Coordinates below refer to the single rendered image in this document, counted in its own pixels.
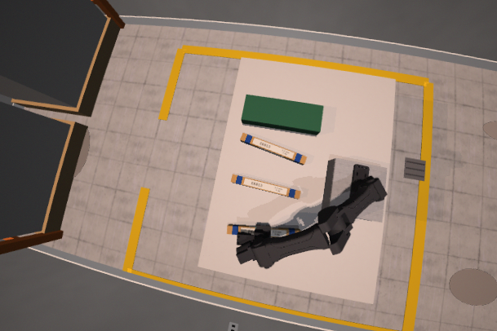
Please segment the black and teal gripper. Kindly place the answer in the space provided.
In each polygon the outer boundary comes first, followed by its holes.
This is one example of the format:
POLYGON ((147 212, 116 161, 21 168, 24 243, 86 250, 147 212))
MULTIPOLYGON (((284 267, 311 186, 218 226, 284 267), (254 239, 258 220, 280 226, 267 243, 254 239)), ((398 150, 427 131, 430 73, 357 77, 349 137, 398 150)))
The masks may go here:
POLYGON ((261 235, 265 235, 265 236, 271 238, 271 227, 270 227, 270 225, 259 225, 259 224, 256 224, 255 225, 255 229, 263 230, 263 234, 261 234, 261 235))

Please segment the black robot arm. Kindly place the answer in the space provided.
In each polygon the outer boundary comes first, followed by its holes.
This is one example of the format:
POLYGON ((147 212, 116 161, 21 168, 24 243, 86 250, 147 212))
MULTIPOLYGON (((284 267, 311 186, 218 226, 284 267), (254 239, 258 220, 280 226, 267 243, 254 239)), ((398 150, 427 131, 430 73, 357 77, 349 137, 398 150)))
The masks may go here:
POLYGON ((317 223, 301 232, 271 238, 261 235, 263 230, 259 229, 255 229, 254 235, 238 232, 237 245, 240 246, 236 248, 236 255, 240 264, 256 260, 260 267, 269 269, 275 262, 305 251, 330 249, 333 255, 340 254, 357 216, 371 203, 387 196, 379 178, 369 176, 369 170, 368 166, 354 165, 350 197, 341 205, 320 210, 317 223))

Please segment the brown cardboard box with blue bands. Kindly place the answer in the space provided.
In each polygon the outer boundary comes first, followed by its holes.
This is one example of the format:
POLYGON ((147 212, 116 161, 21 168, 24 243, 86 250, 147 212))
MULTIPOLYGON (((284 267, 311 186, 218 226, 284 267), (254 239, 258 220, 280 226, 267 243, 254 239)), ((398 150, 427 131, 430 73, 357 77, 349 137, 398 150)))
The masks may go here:
POLYGON ((301 191, 295 189, 285 188, 275 184, 266 183, 255 179, 249 179, 235 174, 233 174, 231 182, 297 199, 300 198, 300 193, 301 193, 301 191))

